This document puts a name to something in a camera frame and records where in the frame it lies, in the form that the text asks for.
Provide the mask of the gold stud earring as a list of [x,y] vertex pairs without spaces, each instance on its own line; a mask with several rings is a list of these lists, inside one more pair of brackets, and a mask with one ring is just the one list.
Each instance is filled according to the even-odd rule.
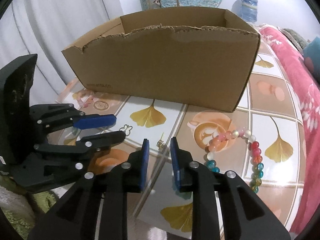
[[157,144],[156,146],[159,148],[159,149],[163,149],[165,147],[165,142],[163,140],[163,137],[164,137],[164,132],[162,133],[160,139],[157,141]]

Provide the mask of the patterned tile tablecloth board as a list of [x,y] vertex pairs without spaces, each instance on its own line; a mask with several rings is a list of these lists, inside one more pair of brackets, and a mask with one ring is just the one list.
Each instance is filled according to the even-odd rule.
[[[128,196],[131,239],[191,236],[191,193],[176,190],[170,139],[193,159],[216,164],[219,172],[233,170],[253,183],[285,228],[291,228],[304,187],[305,140],[303,118],[285,71],[271,47],[261,41],[253,72],[236,111],[219,113],[202,107],[160,100],[95,93],[74,79],[58,98],[87,114],[114,114],[114,130],[125,141],[95,171],[109,171],[150,142],[147,185]],[[156,144],[164,132],[165,147]]]

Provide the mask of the white curtain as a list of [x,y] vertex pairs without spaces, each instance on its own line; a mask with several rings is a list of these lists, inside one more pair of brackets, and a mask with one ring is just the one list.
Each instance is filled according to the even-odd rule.
[[37,54],[30,104],[52,103],[75,78],[62,51],[110,20],[118,0],[13,0],[1,18],[1,66]]

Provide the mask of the brown cardboard box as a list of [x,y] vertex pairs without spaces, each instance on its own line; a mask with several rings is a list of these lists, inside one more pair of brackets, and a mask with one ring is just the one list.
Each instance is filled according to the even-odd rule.
[[260,35],[229,10],[170,7],[123,15],[63,50],[90,90],[235,111]]

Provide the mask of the pink floral blanket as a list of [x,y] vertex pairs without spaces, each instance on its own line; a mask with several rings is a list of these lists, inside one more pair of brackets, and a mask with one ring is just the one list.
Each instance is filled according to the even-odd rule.
[[273,50],[293,87],[302,115],[306,172],[302,199],[290,231],[299,234],[319,206],[319,84],[304,64],[303,55],[276,27],[262,25],[263,41]]

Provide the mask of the teal pillow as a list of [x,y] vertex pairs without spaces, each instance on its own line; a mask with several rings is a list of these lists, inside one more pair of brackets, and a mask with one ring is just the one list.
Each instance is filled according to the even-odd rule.
[[304,64],[309,72],[319,79],[320,68],[320,39],[315,39],[303,49]]

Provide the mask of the blue water jug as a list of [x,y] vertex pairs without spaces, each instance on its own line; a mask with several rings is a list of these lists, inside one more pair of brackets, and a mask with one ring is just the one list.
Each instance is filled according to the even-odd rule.
[[258,19],[258,0],[236,0],[232,12],[246,22],[255,23]]

